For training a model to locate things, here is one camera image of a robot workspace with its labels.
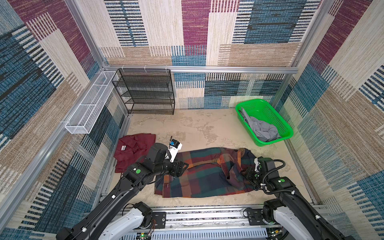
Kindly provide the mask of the multicolour plaid long sleeve shirt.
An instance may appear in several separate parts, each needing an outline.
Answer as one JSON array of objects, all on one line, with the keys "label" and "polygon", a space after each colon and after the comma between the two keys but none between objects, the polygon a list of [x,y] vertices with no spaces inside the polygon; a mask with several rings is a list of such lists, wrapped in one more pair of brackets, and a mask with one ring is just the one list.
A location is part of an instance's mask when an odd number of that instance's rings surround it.
[{"label": "multicolour plaid long sleeve shirt", "polygon": [[207,148],[178,153],[175,160],[188,164],[182,176],[157,176],[154,193],[163,198],[206,198],[254,190],[245,174],[255,168],[248,149]]}]

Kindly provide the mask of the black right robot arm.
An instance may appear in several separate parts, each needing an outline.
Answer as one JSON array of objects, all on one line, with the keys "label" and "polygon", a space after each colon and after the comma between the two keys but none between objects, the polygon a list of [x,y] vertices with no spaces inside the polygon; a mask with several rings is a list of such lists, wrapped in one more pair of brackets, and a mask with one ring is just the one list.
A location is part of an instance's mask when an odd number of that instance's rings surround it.
[{"label": "black right robot arm", "polygon": [[289,178],[279,175],[285,166],[282,160],[259,157],[256,166],[247,169],[245,178],[256,191],[275,196],[260,211],[246,211],[250,225],[280,225],[282,239],[291,235],[296,240],[352,240],[322,217]]}]

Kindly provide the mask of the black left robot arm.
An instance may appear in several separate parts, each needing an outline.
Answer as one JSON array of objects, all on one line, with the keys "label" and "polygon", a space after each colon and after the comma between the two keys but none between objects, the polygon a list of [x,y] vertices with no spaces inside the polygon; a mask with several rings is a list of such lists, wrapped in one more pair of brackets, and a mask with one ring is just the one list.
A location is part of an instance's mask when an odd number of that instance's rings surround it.
[{"label": "black left robot arm", "polygon": [[134,204],[115,220],[120,210],[156,176],[180,177],[188,164],[176,159],[182,144],[172,139],[168,146],[155,143],[148,154],[130,165],[113,190],[82,221],[72,228],[62,228],[58,240],[119,240],[136,228],[148,228],[152,209],[143,202]]}]

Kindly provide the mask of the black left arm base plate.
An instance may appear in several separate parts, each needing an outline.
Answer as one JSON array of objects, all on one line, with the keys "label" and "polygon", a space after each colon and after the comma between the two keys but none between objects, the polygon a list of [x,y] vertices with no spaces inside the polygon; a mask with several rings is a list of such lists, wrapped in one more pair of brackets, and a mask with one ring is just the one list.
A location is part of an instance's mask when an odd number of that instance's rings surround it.
[{"label": "black left arm base plate", "polygon": [[166,226],[166,212],[152,212],[144,217],[143,222],[134,230],[164,229]]}]

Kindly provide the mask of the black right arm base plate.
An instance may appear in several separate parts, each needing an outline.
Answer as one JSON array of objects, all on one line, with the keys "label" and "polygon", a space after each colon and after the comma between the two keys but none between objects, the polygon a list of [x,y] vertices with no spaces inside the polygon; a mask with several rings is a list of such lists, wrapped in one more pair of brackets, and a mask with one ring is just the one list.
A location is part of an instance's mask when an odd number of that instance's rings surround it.
[{"label": "black right arm base plate", "polygon": [[248,219],[250,226],[268,225],[268,223],[264,220],[262,209],[246,208],[243,214]]}]

